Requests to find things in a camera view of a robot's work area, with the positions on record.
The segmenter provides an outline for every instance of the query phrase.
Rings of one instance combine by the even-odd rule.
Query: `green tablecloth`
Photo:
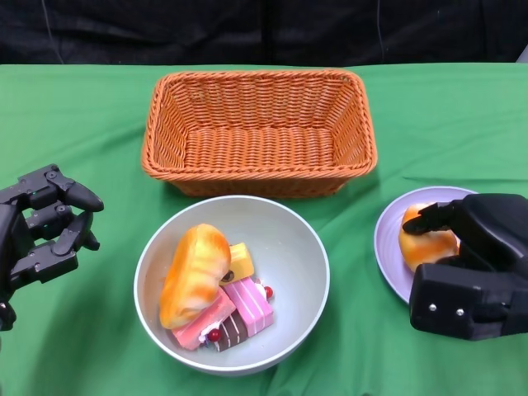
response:
[[[105,202],[99,252],[48,284],[19,290],[2,334],[6,395],[495,395],[528,392],[528,335],[462,342],[413,330],[380,274],[375,222],[422,186],[528,196],[528,67],[358,67],[379,165],[337,195],[286,202],[328,251],[328,304],[307,341],[261,374],[225,379],[186,368],[137,319],[132,284],[153,232],[196,200],[139,165],[153,85],[165,73],[222,67],[0,67],[0,186],[55,162]]]

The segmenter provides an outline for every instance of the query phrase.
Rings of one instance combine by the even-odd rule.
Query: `wicker basket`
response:
[[[169,74],[142,155],[189,196],[326,196],[376,161],[363,82],[333,69]]]

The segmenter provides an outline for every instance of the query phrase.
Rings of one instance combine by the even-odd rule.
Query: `plate rim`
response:
[[[476,191],[472,191],[472,190],[469,190],[467,188],[456,187],[456,186],[429,186],[429,187],[417,188],[416,190],[409,191],[409,192],[399,196],[398,198],[395,198],[390,204],[388,204],[387,207],[384,209],[384,211],[381,212],[381,215],[379,216],[378,221],[376,222],[376,227],[374,229],[374,239],[373,239],[373,242],[374,242],[374,253],[375,253],[375,256],[376,256],[376,261],[378,263],[378,268],[381,271],[381,273],[383,274],[383,277],[385,278],[385,281],[389,284],[389,286],[393,290],[393,292],[396,293],[398,295],[398,297],[400,299],[402,299],[407,305],[409,304],[409,298],[408,297],[406,298],[405,296],[403,296],[402,293],[398,290],[398,288],[396,288],[394,286],[394,283],[389,279],[389,277],[387,276],[387,273],[385,272],[383,266],[381,265],[380,256],[378,254],[378,244],[376,242],[376,237],[378,235],[378,228],[380,227],[381,220],[384,218],[385,214],[398,201],[402,200],[406,196],[410,196],[411,194],[415,194],[415,193],[420,192],[420,191],[437,189],[437,188],[445,188],[447,190],[463,191],[463,192],[467,192],[468,194],[478,194],[478,192],[476,192]]]

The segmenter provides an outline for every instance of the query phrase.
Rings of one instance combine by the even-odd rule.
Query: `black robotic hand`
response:
[[[84,211],[77,216],[70,205]],[[22,211],[30,208],[31,216],[24,219]],[[16,185],[0,191],[0,331],[11,330],[17,320],[9,304],[15,290],[74,270],[81,247],[99,248],[90,228],[93,212],[103,208],[93,192],[56,165],[19,177]],[[36,246],[40,238],[48,242]]]
[[[528,332],[528,200],[472,194],[419,213],[405,232],[451,229],[460,251],[417,268],[412,326],[468,340]]]

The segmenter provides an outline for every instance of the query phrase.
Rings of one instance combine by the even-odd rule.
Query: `bun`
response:
[[[435,263],[443,257],[458,254],[456,236],[452,231],[431,231],[423,235],[410,235],[403,231],[403,224],[418,217],[418,211],[430,204],[416,204],[409,206],[403,215],[399,230],[399,248],[403,259],[412,272],[424,262]]]
[[[230,262],[229,243],[218,229],[208,224],[189,229],[178,243],[163,285],[162,326],[179,328],[212,305]]]

